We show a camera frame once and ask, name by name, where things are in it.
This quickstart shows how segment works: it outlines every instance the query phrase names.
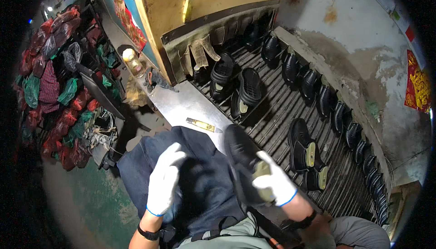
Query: yellow knife handle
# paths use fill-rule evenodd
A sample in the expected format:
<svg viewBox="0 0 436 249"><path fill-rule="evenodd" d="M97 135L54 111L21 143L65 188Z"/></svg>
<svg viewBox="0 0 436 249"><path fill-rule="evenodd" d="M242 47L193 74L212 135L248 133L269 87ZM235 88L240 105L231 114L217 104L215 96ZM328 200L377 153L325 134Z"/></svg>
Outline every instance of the yellow knife handle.
<svg viewBox="0 0 436 249"><path fill-rule="evenodd" d="M205 122L203 122L203 121L197 121L197 120L194 120L194 121L192 122L192 124L195 125L195 126L197 126L197 127L202 128L202 129L204 129L204 130L208 130L208 131L210 131L210 132L215 132L215 126L210 125L210 124L207 124L207 123L205 123Z"/></svg>

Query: red banner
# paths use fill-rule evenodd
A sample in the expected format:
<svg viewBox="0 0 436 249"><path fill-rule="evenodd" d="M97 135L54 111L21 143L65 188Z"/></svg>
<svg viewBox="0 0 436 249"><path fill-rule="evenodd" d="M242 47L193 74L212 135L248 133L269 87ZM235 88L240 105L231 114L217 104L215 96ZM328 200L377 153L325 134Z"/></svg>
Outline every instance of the red banner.
<svg viewBox="0 0 436 249"><path fill-rule="evenodd" d="M404 105L428 113L430 109L430 81L421 71L411 50L407 50L407 89Z"/></svg>
<svg viewBox="0 0 436 249"><path fill-rule="evenodd" d="M115 13L121 20L121 23L123 24L135 46L141 51L147 43L143 32L140 28L134 25L132 13L126 8L124 0L114 0L114 2Z"/></svg>

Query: work glove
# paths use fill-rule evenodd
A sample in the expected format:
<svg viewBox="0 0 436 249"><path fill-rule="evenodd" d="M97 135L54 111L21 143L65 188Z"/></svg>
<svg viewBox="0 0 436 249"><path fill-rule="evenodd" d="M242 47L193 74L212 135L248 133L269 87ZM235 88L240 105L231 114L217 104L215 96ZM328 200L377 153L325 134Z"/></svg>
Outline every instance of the work glove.
<svg viewBox="0 0 436 249"><path fill-rule="evenodd" d="M253 180L252 185L257 189L271 188L272 194L275 196L276 206L282 206L291 202L297 194L295 184L264 150L258 151L256 154L260 159L268 163L271 174L259 176Z"/></svg>
<svg viewBox="0 0 436 249"><path fill-rule="evenodd" d="M179 181L179 169L174 163L186 157L179 151L181 145L173 143L159 157L156 167L150 175L148 185L147 209L155 216L162 216L171 207L174 190Z"/></svg>

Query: dark denim fabric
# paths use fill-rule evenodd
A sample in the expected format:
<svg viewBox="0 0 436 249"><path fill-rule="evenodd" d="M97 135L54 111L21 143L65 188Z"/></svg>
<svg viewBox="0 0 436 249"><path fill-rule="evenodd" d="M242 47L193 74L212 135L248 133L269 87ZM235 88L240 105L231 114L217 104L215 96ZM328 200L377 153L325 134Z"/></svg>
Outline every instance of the dark denim fabric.
<svg viewBox="0 0 436 249"><path fill-rule="evenodd" d="M159 156L172 143L182 145L188 158L181 165L180 180L173 206L163 216L164 224L171 224L180 235L195 235L211 229L216 218L245 217L230 179L229 165L205 133L176 126L169 132L154 137L143 137L131 152L118 161L117 166L124 186L132 199L138 216L142 218L147 204L150 174Z"/></svg>

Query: blue panel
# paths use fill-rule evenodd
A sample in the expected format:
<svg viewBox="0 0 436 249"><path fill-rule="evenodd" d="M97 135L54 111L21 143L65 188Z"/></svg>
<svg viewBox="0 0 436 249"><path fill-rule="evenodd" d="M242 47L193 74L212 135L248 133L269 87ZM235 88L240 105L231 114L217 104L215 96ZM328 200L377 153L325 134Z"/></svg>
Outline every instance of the blue panel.
<svg viewBox="0 0 436 249"><path fill-rule="evenodd" d="M120 27L123 32L128 36L126 29L124 28L123 24L121 23L121 20L118 18L117 14L115 13L115 3L113 0L104 0L106 3L106 6L108 8L108 11L110 13L110 16L112 17L113 21ZM153 50L151 50L151 45L148 40L147 34L145 34L144 25L142 24L141 17L139 16L138 7L136 6L135 0L124 0L124 3L126 4L127 9L132 13L132 17L135 20L135 22L138 24L138 27L141 29L142 33L145 36L145 39L147 40L147 44L145 44L144 49L142 52L147 55L147 57L155 64L156 67L159 67L156 61L156 57L153 53Z"/></svg>

